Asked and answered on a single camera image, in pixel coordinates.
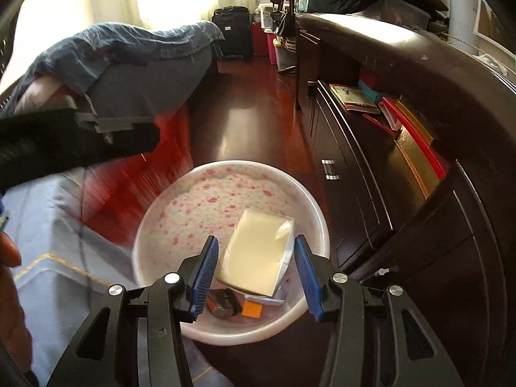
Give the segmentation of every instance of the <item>person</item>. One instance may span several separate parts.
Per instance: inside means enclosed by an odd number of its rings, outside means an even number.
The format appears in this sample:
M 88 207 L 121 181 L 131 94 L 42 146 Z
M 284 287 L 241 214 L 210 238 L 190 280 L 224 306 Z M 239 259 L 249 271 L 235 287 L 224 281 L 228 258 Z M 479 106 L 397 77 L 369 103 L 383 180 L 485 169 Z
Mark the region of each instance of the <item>person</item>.
M 0 343 L 23 373 L 32 364 L 32 336 L 25 326 L 15 282 L 9 268 L 22 264 L 20 252 L 4 232 L 0 232 Z

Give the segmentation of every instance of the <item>orange sticky note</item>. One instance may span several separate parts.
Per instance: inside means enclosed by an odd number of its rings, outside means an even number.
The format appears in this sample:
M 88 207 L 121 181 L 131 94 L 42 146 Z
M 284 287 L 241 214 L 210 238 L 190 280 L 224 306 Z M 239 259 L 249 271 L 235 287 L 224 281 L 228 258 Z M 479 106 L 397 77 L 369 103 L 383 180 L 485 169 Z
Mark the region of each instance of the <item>orange sticky note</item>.
M 242 315 L 253 318 L 260 318 L 262 315 L 263 304 L 257 302 L 244 301 L 242 306 Z

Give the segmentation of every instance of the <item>finger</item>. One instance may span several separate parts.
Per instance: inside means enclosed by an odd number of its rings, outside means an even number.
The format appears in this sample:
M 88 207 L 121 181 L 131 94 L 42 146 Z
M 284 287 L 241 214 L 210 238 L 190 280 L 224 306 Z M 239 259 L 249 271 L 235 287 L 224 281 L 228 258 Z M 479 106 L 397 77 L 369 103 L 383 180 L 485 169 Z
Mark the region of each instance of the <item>finger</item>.
M 14 268 L 22 264 L 20 251 L 12 242 L 11 238 L 3 231 L 0 231 L 0 263 L 9 268 Z

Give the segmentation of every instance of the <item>wooden floor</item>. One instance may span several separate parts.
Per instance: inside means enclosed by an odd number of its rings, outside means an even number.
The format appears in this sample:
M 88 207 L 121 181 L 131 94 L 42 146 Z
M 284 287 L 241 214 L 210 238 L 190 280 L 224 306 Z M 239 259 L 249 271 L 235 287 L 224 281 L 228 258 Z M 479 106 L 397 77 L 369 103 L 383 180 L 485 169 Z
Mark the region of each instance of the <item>wooden floor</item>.
M 300 181 L 321 204 L 322 191 L 293 107 L 295 79 L 278 76 L 265 58 L 219 62 L 219 71 L 188 103 L 195 165 L 230 159 L 269 164 Z M 307 312 L 266 341 L 197 345 L 236 387 L 315 387 L 330 329 Z

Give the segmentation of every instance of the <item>silver bolt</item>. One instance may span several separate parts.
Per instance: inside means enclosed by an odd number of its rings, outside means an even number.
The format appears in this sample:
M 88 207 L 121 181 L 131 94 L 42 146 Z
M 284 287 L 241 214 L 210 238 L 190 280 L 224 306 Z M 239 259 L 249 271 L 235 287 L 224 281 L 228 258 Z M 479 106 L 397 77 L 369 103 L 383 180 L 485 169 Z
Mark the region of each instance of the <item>silver bolt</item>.
M 177 273 L 167 273 L 164 276 L 164 281 L 167 284 L 175 284 L 175 283 L 179 282 L 179 279 L 181 279 L 181 277 Z
M 392 285 L 389 288 L 389 292 L 397 297 L 399 297 L 401 294 L 403 294 L 403 288 L 399 285 Z
M 122 291 L 124 291 L 124 289 L 122 288 L 122 285 L 113 285 L 112 287 L 109 288 L 109 293 L 111 295 L 118 295 L 118 294 L 122 293 Z
M 337 284 L 344 284 L 348 280 L 348 276 L 343 273 L 334 273 L 333 274 L 333 280 Z

